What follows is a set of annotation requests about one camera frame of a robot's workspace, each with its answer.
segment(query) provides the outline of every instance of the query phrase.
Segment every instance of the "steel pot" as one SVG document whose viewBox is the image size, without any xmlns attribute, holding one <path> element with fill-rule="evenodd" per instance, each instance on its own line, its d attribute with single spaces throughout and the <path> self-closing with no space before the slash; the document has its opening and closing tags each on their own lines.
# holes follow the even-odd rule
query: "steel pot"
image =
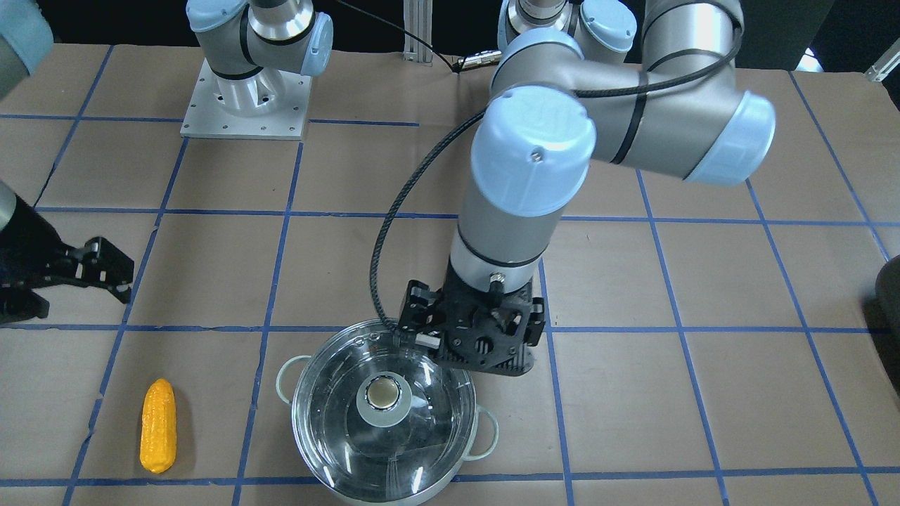
<svg viewBox="0 0 900 506">
<path fill-rule="evenodd" d="M 289 401 L 282 376 L 301 361 L 308 364 Z M 463 462 L 490 455 L 500 434 L 497 418 L 475 402 L 468 372 L 438 367 L 378 320 L 342 330 L 314 356 L 285 362 L 275 390 L 291 405 L 303 460 L 351 504 L 421 504 Z M 494 436 L 486 451 L 473 455 L 480 414 L 490 419 Z"/>
</svg>

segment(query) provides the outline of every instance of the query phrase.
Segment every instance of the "pot handle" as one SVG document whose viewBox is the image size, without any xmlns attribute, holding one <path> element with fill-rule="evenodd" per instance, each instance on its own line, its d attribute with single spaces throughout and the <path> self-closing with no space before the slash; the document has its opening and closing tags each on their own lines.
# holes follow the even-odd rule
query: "pot handle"
<svg viewBox="0 0 900 506">
<path fill-rule="evenodd" d="M 297 357 L 291 358 L 287 362 L 284 363 L 281 369 L 278 369 L 278 376 L 275 377 L 275 392 L 278 393 L 278 397 L 284 401 L 288 406 L 291 405 L 291 401 L 288 400 L 287 396 L 284 395 L 281 389 L 281 379 L 284 375 L 284 371 L 287 370 L 288 367 L 291 366 L 294 362 L 300 362 L 301 360 L 309 360 L 312 358 L 312 355 L 299 355 Z"/>
<path fill-rule="evenodd" d="M 472 455 L 472 449 L 469 448 L 470 453 L 466 453 L 463 456 L 464 462 L 472 462 L 473 460 L 481 460 L 486 456 L 493 453 L 494 449 L 497 447 L 497 443 L 500 442 L 500 424 L 497 422 L 497 417 L 494 416 L 487 408 L 483 408 L 478 404 L 475 404 L 475 425 L 474 430 L 472 431 L 472 439 L 475 439 L 475 431 L 478 430 L 478 413 L 484 413 L 490 419 L 490 424 L 494 426 L 494 439 L 490 442 L 490 446 L 488 449 L 484 450 L 478 455 Z"/>
</svg>

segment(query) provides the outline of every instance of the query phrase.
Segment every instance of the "light blue joint cap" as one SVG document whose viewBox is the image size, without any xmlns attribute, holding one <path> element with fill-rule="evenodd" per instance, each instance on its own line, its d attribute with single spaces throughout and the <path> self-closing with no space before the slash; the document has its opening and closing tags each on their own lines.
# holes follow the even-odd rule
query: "light blue joint cap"
<svg viewBox="0 0 900 506">
<path fill-rule="evenodd" d="M 685 181 L 738 185 L 756 170 L 775 137 L 775 107 L 745 92 L 732 119 Z"/>
<path fill-rule="evenodd" d="M 568 33 L 560 32 L 555 28 L 544 27 L 533 28 L 513 39 L 512 42 L 509 43 L 507 48 L 503 50 L 503 58 L 500 59 L 499 66 L 502 67 L 503 64 L 506 63 L 506 60 L 512 58 L 512 56 L 519 51 L 525 48 L 530 48 L 531 46 L 536 46 L 537 44 L 544 44 L 547 42 L 562 44 L 563 46 L 566 46 L 575 51 L 575 54 L 577 54 L 580 59 L 584 59 L 584 53 L 581 52 L 581 47 L 578 45 L 578 42 L 570 37 Z"/>
<path fill-rule="evenodd" d="M 497 20 L 497 49 L 505 52 L 507 45 L 507 10 L 509 9 L 509 0 L 503 0 L 500 4 L 500 18 Z"/>
<path fill-rule="evenodd" d="M 618 0 L 584 0 L 581 20 L 597 42 L 619 53 L 627 53 L 635 43 L 637 20 Z"/>
<path fill-rule="evenodd" d="M 331 58 L 331 43 L 335 38 L 335 27 L 331 16 L 325 13 L 316 13 L 316 21 L 312 26 L 310 44 L 306 47 L 306 56 L 303 57 L 303 65 L 300 73 L 304 76 L 320 76 L 325 72 L 325 67 Z"/>
<path fill-rule="evenodd" d="M 196 33 L 219 28 L 238 15 L 247 0 L 187 0 L 184 10 L 191 30 Z"/>
<path fill-rule="evenodd" d="M 490 103 L 475 133 L 472 179 L 503 212 L 543 216 L 578 193 L 596 142 L 576 99 L 546 86 L 514 87 Z"/>
<path fill-rule="evenodd" d="M 13 48 L 29 76 L 53 49 L 53 32 L 34 0 L 0 0 L 0 37 Z"/>
</svg>

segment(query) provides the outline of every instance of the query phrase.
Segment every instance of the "black cable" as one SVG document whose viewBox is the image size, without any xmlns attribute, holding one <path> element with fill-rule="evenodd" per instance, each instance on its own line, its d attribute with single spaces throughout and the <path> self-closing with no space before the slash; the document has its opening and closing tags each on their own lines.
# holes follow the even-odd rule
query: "black cable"
<svg viewBox="0 0 900 506">
<path fill-rule="evenodd" d="M 740 28 L 734 29 L 734 43 L 732 44 L 732 48 L 728 53 L 718 59 L 716 62 L 707 65 L 706 67 L 701 68 L 696 72 L 691 72 L 690 74 L 686 74 L 681 77 L 675 77 L 673 79 L 668 79 L 665 81 L 660 81 L 659 83 L 653 83 L 651 85 L 643 85 L 643 86 L 632 86 L 630 88 L 615 88 L 608 90 L 575 90 L 575 96 L 579 98 L 607 98 L 610 96 L 626 96 L 626 95 L 640 95 L 644 93 L 650 93 L 654 91 L 660 91 L 668 88 L 673 88 L 675 86 L 681 86 L 685 83 L 689 83 L 691 81 L 696 81 L 703 77 L 706 77 L 713 72 L 717 71 L 719 68 L 724 67 L 731 63 L 731 60 L 737 56 L 738 51 L 741 50 L 741 42 L 743 40 L 743 31 Z"/>
<path fill-rule="evenodd" d="M 378 296 L 378 263 L 381 260 L 382 247 L 384 246 L 384 240 L 387 239 L 388 229 L 391 228 L 391 223 L 393 222 L 394 217 L 397 216 L 397 211 L 400 209 L 400 206 L 403 205 L 403 201 L 406 200 L 407 195 L 410 194 L 412 187 L 416 185 L 419 178 L 425 174 L 425 171 L 431 165 L 431 162 L 435 161 L 435 158 L 437 158 L 451 142 L 456 140 L 463 132 L 469 130 L 469 127 L 483 118 L 485 111 L 487 111 L 486 108 L 481 109 L 474 116 L 464 121 L 450 133 L 446 134 L 446 136 L 435 145 L 435 147 L 422 159 L 422 163 L 418 165 L 416 171 L 409 177 L 406 185 L 403 185 L 402 189 L 397 194 L 397 198 L 395 198 L 394 202 L 391 204 L 391 209 L 384 216 L 382 228 L 378 231 L 378 239 L 375 240 L 375 247 L 372 250 L 372 261 L 369 263 L 369 293 L 372 295 L 372 304 L 375 306 L 375 312 L 378 313 L 378 318 L 382 321 L 384 328 L 391 332 L 394 332 L 397 329 L 397 325 L 393 321 L 388 320 L 387 315 L 384 313 L 382 300 Z"/>
<path fill-rule="evenodd" d="M 348 3 L 345 2 L 344 0 L 335 0 L 335 2 L 338 3 L 338 4 L 343 5 L 344 7 L 349 7 L 350 9 L 353 9 L 354 11 L 357 11 L 357 12 L 360 13 L 360 14 L 365 14 L 365 15 L 367 15 L 367 16 L 373 18 L 373 19 L 376 19 L 376 20 L 378 20 L 378 21 L 380 21 L 380 22 L 382 22 L 382 23 L 384 23 L 384 24 L 387 24 L 388 26 L 392 26 L 393 28 L 396 28 L 397 30 L 400 30 L 401 32 L 407 34 L 407 35 L 410 36 L 413 40 L 415 40 L 415 41 L 417 41 L 417 42 L 420 42 L 423 46 L 425 46 L 426 48 L 428 48 L 428 50 L 430 50 L 432 53 L 434 53 L 435 56 L 437 56 L 438 58 L 442 59 L 442 60 L 444 61 L 444 63 L 446 63 L 446 65 L 450 68 L 450 71 L 451 71 L 451 72 L 453 72 L 453 73 L 455 73 L 455 74 L 458 74 L 458 72 L 457 72 L 456 70 L 454 70 L 453 64 L 450 63 L 450 61 L 448 61 L 446 58 L 444 58 L 444 55 L 442 55 L 441 53 L 435 51 L 435 49 L 434 49 L 433 47 L 431 47 L 431 44 L 429 44 L 429 43 L 423 41 L 423 40 L 420 39 L 419 37 L 416 37 L 416 36 L 413 35 L 412 33 L 409 33 L 409 32 L 407 32 L 406 30 L 404 30 L 402 26 L 399 26 L 399 25 L 397 25 L 397 24 L 391 23 L 390 21 L 388 21 L 388 20 L 386 20 L 386 19 L 384 19 L 384 18 L 382 18 L 382 17 L 379 17 L 379 16 L 377 16 L 377 15 L 375 15 L 375 14 L 372 14 L 372 13 L 370 13 L 370 12 L 368 12 L 368 11 L 365 11 L 365 10 L 363 10 L 363 9 L 360 9 L 359 7 L 357 7 L 357 6 L 355 6 L 355 5 L 348 4 Z"/>
</svg>

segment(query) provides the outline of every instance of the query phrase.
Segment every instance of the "black object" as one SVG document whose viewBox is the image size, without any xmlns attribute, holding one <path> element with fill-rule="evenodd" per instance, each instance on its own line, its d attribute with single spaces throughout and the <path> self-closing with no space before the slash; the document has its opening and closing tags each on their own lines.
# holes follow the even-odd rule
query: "black object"
<svg viewBox="0 0 900 506">
<path fill-rule="evenodd" d="M 428 352 L 439 366 L 520 376 L 534 366 L 528 348 L 544 331 L 544 299 L 531 294 L 530 281 L 507 294 L 499 279 L 489 292 L 479 292 L 448 266 L 436 292 L 409 281 L 397 331 L 409 340 L 419 334 L 439 339 Z"/>
<path fill-rule="evenodd" d="M 0 323 L 46 318 L 50 303 L 32 292 L 54 285 L 103 288 L 121 303 L 131 300 L 134 260 L 95 237 L 82 248 L 64 243 L 21 197 L 0 230 Z"/>
<path fill-rule="evenodd" d="M 894 337 L 900 339 L 900 257 L 887 262 L 878 273 L 875 296 Z"/>
</svg>

